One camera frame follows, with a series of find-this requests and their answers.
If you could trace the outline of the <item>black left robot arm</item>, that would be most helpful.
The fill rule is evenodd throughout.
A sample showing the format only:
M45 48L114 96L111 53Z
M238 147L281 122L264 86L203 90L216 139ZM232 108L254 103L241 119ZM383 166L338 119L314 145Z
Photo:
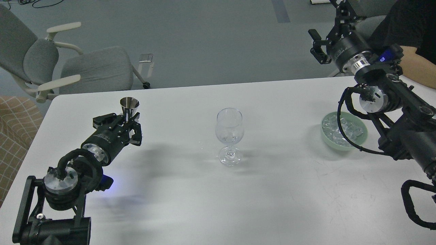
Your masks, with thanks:
M88 245L91 218L85 217L86 195L105 191L113 179L103 172L129 144L142 143L140 113L93 118L95 132L56 167L37 179L28 176L12 242L20 245Z

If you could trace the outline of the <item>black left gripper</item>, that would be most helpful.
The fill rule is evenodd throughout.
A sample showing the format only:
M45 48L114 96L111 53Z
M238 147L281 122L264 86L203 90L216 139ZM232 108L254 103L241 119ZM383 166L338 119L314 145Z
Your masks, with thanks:
M103 127L122 124L124 118L122 114L111 113L92 119L92 127L96 131L81 144L81 149L91 152L101 166L108 166L129 143L134 146L142 144L140 113L136 113L128 120L129 130L121 126Z

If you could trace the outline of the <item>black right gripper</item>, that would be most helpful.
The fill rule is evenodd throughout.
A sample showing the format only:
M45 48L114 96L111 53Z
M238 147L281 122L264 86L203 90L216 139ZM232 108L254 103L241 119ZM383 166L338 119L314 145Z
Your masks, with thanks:
M312 38L310 53L321 64L333 62L340 73L355 74L369 66L372 51L360 34L354 32L355 23L361 20L361 6L358 0L330 0L336 10L334 26L322 40L315 29L309 29ZM322 47L326 46L327 54Z

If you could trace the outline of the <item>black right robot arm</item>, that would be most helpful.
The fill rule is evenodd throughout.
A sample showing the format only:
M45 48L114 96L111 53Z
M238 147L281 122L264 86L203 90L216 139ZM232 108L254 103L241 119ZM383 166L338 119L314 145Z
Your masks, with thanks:
M323 40L315 29L310 53L321 64L333 62L340 73L352 73L356 81L347 87L339 100L337 115L343 104L354 116L370 120L380 134L379 151L366 149L351 141L339 126L345 140L360 151L390 156L394 160L414 159L431 184L407 180L401 187L408 217L417 225L435 230L434 222L422 220L409 194L411 187L435 192L435 108L413 92L399 77L403 50L389 45L380 55L369 46L358 30L366 15L356 0L332 0L336 10L334 26Z

